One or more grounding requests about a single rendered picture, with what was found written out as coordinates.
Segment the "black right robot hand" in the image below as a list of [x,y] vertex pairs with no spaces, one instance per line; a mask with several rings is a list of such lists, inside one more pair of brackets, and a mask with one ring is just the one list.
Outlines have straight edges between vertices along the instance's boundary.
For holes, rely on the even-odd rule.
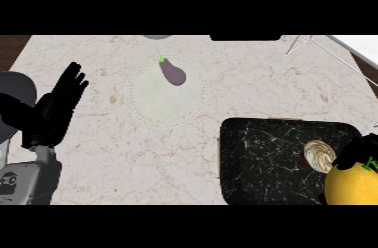
[[338,170],[346,170],[355,163],[360,163],[366,170],[378,173],[378,135],[373,133],[352,138],[332,165]]

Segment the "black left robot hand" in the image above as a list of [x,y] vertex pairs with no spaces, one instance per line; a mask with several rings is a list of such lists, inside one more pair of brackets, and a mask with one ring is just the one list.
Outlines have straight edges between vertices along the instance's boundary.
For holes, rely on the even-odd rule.
[[72,62],[51,92],[41,96],[35,105],[27,105],[10,92],[0,91],[0,118],[22,132],[25,149],[32,150],[36,146],[53,148],[61,142],[87,85],[81,65]]

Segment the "yellow lemon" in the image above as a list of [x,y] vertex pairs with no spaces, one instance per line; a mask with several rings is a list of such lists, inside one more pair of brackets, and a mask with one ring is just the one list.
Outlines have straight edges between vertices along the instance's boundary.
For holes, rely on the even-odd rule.
[[330,163],[323,194],[327,205],[378,205],[378,161],[373,157],[343,170]]

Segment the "black marble tray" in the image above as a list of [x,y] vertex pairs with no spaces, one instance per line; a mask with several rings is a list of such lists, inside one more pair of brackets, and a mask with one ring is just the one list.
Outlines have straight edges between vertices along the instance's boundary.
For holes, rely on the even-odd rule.
[[230,205],[315,205],[324,174],[304,163],[308,141],[339,152],[360,136],[339,122],[228,118],[219,126],[219,186]]

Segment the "cream swirl cupcake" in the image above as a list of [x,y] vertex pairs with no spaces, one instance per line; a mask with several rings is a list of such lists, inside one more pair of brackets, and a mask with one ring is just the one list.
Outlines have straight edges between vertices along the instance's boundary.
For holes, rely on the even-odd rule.
[[323,141],[311,140],[305,143],[302,156],[314,171],[320,173],[327,173],[330,171],[336,155],[332,147]]

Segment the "round pale placemat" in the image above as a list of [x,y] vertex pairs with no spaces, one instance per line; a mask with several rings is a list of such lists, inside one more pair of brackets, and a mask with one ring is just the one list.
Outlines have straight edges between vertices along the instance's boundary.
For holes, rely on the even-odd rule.
[[209,85],[200,65],[181,55],[163,58],[185,73],[185,81],[172,85],[162,74],[157,57],[149,57],[125,86],[125,102],[134,120],[146,127],[171,130],[190,123],[208,104]]

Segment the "purple eggplant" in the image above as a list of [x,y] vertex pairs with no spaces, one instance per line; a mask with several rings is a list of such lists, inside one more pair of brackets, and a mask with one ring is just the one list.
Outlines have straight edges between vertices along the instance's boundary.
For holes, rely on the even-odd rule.
[[166,81],[174,86],[180,86],[185,82],[184,71],[178,67],[175,67],[169,60],[163,57],[159,57],[159,68]]

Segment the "black appliance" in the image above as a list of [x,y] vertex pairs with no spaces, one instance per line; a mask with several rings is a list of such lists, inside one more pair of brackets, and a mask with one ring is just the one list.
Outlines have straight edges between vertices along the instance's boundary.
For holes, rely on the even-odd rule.
[[209,38],[212,41],[277,41],[280,39],[281,35],[277,34],[245,34],[245,35],[236,35],[236,34],[211,34]]

